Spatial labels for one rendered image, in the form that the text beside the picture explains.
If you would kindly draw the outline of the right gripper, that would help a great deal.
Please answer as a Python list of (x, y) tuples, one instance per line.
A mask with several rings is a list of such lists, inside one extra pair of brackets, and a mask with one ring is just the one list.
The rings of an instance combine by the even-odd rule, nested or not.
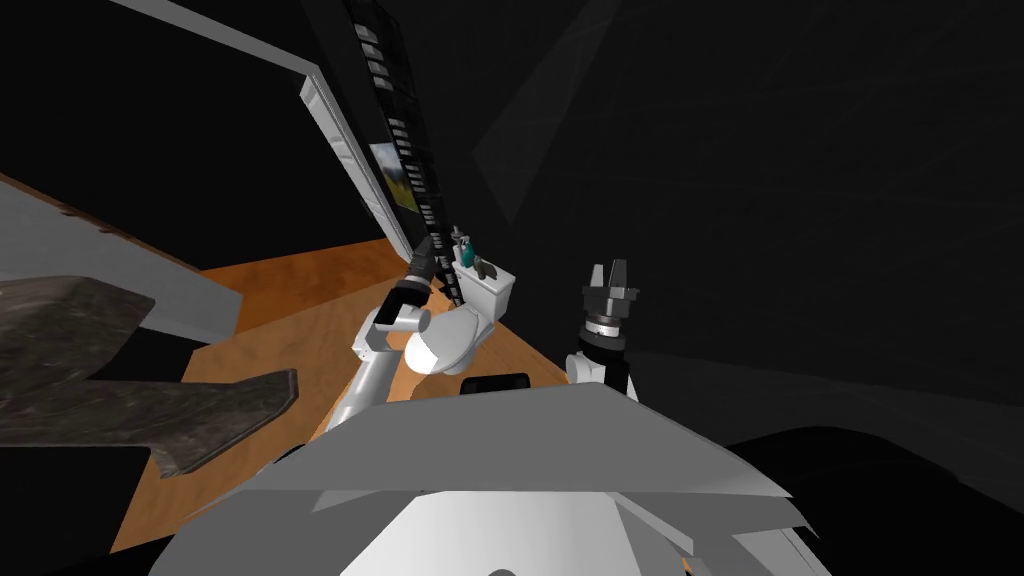
[(587, 317), (627, 319), (639, 290), (628, 287), (627, 261), (613, 259), (605, 286), (603, 264), (594, 264), (589, 286), (582, 289), (584, 311)]

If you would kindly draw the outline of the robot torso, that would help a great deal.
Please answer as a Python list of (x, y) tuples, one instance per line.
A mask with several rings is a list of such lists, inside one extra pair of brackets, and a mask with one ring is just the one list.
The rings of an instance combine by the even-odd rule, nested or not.
[(148, 576), (831, 576), (790, 494), (597, 383), (386, 403), (182, 527)]

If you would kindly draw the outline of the tall dark shelf rack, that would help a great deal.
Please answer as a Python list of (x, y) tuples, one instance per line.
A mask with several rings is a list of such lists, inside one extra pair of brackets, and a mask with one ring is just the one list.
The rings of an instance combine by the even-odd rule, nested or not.
[(436, 277), (442, 283), (442, 292), (455, 306), (460, 306), (464, 299), (453, 269), (452, 225), (434, 170), (400, 27), (378, 0), (343, 2), (360, 42), (387, 129), (382, 143), (391, 142), (398, 150), (419, 206), (419, 213), (413, 213), (396, 205), (403, 218), (415, 218), (410, 242), (417, 246), (425, 237), (432, 238), (438, 260)]

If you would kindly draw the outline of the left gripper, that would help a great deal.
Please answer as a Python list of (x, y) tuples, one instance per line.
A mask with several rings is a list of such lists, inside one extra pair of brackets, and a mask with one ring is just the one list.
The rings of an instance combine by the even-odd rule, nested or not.
[(437, 256), (431, 237), (425, 237), (414, 250), (408, 268), (408, 277), (416, 281), (431, 281), (437, 269)]

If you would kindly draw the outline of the white door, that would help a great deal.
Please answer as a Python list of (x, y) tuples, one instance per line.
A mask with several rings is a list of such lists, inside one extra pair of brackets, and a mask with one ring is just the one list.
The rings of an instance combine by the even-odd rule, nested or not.
[(256, 56), (304, 76), (300, 97), (316, 121), (339, 162), (344, 167), (369, 212), (379, 223), (395, 253), (406, 262), (414, 248), (393, 210), (387, 205), (388, 196), (382, 188), (379, 171), (372, 157), (366, 157), (339, 101), (332, 94), (323, 72), (316, 64), (307, 61), (281, 48), (179, 6), (170, 0), (111, 0), (141, 14), (179, 27), (225, 46)]

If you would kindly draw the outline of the dark stone counter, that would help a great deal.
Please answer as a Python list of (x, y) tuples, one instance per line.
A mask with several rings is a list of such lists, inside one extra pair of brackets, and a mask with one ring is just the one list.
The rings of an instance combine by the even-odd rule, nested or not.
[(0, 446), (129, 446), (191, 474), (298, 399), (293, 369), (234, 383), (99, 380), (155, 302), (81, 276), (0, 281)]

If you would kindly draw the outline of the white toilet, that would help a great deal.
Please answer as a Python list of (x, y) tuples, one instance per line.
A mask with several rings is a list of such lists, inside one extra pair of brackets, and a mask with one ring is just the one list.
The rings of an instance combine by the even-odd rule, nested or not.
[(453, 269), (464, 303), (433, 317), (425, 331), (410, 337), (404, 361), (418, 374), (464, 372), (508, 307), (512, 274), (480, 257), (468, 268), (456, 262)]

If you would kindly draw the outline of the framed landscape picture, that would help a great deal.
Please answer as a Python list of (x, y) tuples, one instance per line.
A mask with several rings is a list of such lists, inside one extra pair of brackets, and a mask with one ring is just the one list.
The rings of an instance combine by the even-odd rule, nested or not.
[(372, 143), (370, 149), (395, 204), (413, 213), (419, 213), (419, 206), (413, 193), (413, 186), (406, 173), (396, 147), (391, 142), (385, 142)]

